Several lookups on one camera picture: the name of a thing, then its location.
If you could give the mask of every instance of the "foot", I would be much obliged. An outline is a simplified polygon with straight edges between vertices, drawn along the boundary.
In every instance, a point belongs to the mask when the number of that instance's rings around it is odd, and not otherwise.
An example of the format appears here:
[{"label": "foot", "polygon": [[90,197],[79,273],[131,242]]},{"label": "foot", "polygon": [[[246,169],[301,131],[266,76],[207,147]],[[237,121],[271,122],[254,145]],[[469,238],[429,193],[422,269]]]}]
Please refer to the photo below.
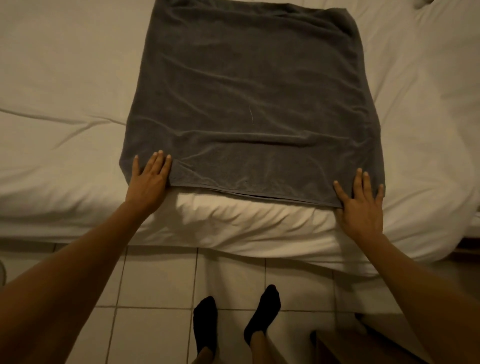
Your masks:
[{"label": "foot", "polygon": [[250,345],[254,332],[263,331],[266,334],[268,327],[280,311],[281,306],[280,295],[276,287],[273,284],[269,285],[260,297],[257,310],[243,332],[243,337],[248,345]]},{"label": "foot", "polygon": [[193,333],[197,343],[197,354],[207,347],[215,357],[217,319],[218,311],[212,296],[204,298],[193,310]]}]

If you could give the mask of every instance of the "tiled floor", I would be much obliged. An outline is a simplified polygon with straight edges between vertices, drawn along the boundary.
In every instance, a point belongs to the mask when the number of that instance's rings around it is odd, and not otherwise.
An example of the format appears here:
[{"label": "tiled floor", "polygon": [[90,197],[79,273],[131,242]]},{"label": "tiled floor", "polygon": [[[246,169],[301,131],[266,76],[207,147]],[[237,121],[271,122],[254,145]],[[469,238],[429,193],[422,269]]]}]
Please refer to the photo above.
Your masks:
[{"label": "tiled floor", "polygon": [[[1,242],[7,281],[54,249],[52,244]],[[480,298],[478,264],[439,262],[432,267]],[[268,331],[279,364],[310,363],[308,335],[315,328],[354,325],[352,312],[399,312],[380,278],[289,260],[131,246],[116,265],[68,363],[189,363],[196,355],[192,308],[208,295],[219,308],[217,363],[249,363],[243,329],[271,283],[282,300],[282,311]]]}]

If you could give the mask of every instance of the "hand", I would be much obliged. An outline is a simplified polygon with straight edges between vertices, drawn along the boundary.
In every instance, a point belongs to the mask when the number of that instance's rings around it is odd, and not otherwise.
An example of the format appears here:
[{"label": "hand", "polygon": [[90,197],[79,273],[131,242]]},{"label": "hand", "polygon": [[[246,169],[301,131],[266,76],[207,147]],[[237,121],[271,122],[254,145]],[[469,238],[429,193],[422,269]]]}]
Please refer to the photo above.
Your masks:
[{"label": "hand", "polygon": [[138,156],[135,156],[125,202],[132,203],[145,218],[157,211],[165,199],[165,184],[171,166],[171,155],[164,160],[163,151],[160,150],[150,157],[143,173],[140,174]]},{"label": "hand", "polygon": [[382,235],[384,229],[384,217],[382,202],[384,199],[384,185],[378,188],[376,199],[373,199],[370,177],[367,172],[363,174],[361,168],[357,169],[357,175],[353,182],[354,198],[349,198],[343,191],[338,181],[334,181],[336,195],[342,201],[343,208],[335,210],[336,219],[353,241],[374,239]]}]

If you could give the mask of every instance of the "gray towel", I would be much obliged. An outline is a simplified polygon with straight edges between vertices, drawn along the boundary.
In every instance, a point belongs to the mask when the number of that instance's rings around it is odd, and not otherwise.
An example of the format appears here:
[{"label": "gray towel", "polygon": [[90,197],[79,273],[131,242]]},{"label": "gray towel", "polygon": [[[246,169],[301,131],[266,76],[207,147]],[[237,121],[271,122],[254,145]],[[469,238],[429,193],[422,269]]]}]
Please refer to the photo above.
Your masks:
[{"label": "gray towel", "polygon": [[173,156],[172,186],[341,204],[357,167],[384,183],[380,124],[345,9],[157,0],[120,167]]}]

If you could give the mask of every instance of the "leg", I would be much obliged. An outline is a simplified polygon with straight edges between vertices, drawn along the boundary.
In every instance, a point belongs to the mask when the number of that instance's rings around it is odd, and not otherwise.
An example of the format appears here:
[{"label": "leg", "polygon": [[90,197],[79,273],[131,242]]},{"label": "leg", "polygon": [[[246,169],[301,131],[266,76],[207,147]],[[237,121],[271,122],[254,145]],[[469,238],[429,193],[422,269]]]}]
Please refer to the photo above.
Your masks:
[{"label": "leg", "polygon": [[280,307],[280,295],[271,284],[262,294],[257,310],[243,332],[243,337],[252,351],[253,364],[275,363],[265,335]]},{"label": "leg", "polygon": [[263,331],[256,331],[250,340],[252,364],[275,364],[267,338]]},{"label": "leg", "polygon": [[193,333],[197,358],[193,364],[210,364],[215,358],[218,311],[212,296],[204,298],[193,310]]}]

